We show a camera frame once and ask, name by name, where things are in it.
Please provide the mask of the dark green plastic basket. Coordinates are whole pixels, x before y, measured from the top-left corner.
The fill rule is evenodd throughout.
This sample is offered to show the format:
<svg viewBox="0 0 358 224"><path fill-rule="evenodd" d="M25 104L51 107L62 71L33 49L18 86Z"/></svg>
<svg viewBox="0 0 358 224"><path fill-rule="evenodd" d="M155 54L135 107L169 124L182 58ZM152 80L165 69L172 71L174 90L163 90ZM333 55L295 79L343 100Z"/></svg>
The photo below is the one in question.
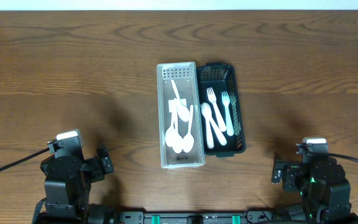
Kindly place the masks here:
<svg viewBox="0 0 358 224"><path fill-rule="evenodd" d="M243 153L246 149L244 128L242 124L241 106L237 90L235 69L232 65L225 65L220 62L207 63L196 68L198 92L200 103L208 103L211 107L212 117L216 124L216 115L213 104L209 102L207 88L212 87L217 98L217 105L226 124L225 108L222 103L222 92L226 91L230 98L229 111L231 114L234 135L228 136L227 132L222 132L227 140L225 146L220 145L218 139L212 131L214 138L214 148L208 149L206 143L205 119L202 121L204 152L210 156L231 157L235 154Z"/></svg>

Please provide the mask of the pale green plastic fork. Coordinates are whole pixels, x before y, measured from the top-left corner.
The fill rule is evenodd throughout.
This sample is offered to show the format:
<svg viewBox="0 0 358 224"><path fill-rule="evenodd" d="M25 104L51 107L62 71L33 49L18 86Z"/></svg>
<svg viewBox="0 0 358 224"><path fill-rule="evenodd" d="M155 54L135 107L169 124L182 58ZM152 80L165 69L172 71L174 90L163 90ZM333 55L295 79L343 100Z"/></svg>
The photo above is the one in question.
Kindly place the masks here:
<svg viewBox="0 0 358 224"><path fill-rule="evenodd" d="M232 125L232 119L231 119L231 114L229 111L229 105L230 105L230 98L229 95L226 91L222 92L222 103L224 105L225 108L225 119L226 119L226 132L228 136L233 136L234 135L234 128Z"/></svg>

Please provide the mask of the white thick plastic spoon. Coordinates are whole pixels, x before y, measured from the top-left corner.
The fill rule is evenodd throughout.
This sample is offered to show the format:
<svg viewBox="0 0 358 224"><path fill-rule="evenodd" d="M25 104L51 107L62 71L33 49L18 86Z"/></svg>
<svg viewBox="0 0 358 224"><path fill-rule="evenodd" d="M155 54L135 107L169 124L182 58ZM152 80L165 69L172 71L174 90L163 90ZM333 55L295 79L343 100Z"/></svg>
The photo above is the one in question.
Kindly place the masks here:
<svg viewBox="0 0 358 224"><path fill-rule="evenodd" d="M201 114L205 118L205 128L206 128L206 143L208 149L212 149L214 147L214 140L213 134L211 130L211 118L212 118L212 111L207 103L201 104Z"/></svg>

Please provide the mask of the white fork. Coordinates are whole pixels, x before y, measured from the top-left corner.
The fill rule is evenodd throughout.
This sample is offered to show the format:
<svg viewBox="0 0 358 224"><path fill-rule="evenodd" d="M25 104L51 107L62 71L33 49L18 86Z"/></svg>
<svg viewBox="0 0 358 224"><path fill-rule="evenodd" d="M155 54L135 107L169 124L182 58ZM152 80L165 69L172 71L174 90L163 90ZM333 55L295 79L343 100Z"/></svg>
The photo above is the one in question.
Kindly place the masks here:
<svg viewBox="0 0 358 224"><path fill-rule="evenodd" d="M220 110L218 108L217 98L216 98L216 95L214 93L214 90L213 90L212 87L209 87L209 88L207 88L206 91L207 91L209 102L213 104L214 112L215 112L215 115L216 115L216 121L218 122L218 127L219 127L220 131L225 132L226 131L226 125L225 125L225 122L224 122L223 117L221 115L221 112L220 112Z"/></svg>
<svg viewBox="0 0 358 224"><path fill-rule="evenodd" d="M224 134L222 133L222 131L220 131L220 129L219 129L218 125L216 124L216 122L214 121L213 117L211 118L211 130L214 131L220 145L225 146L227 144L227 140L226 140Z"/></svg>

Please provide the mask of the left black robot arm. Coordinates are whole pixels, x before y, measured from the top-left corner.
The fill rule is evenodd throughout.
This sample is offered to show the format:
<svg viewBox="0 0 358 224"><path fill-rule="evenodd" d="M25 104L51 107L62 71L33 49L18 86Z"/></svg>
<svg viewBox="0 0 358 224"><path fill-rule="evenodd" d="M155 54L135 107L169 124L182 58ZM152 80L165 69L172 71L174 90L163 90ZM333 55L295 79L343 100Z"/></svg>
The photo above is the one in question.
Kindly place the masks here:
<svg viewBox="0 0 358 224"><path fill-rule="evenodd" d="M35 207L33 223L117 223L117 212L106 205L90 204L91 184L114 171L106 147L82 160L82 150L50 156L40 166L46 178L46 197Z"/></svg>

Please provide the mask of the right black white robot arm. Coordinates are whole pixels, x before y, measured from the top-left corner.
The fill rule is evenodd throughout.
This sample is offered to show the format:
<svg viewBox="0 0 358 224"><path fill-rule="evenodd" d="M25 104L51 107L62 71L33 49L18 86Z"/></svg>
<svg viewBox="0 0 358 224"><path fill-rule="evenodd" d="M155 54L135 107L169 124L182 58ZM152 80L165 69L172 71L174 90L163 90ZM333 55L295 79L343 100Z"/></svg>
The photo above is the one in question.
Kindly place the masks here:
<svg viewBox="0 0 358 224"><path fill-rule="evenodd" d="M301 203L275 212L273 218L307 223L341 223L351 219L351 186L341 165L329 156L303 156L301 162L273 161L272 183L299 192Z"/></svg>

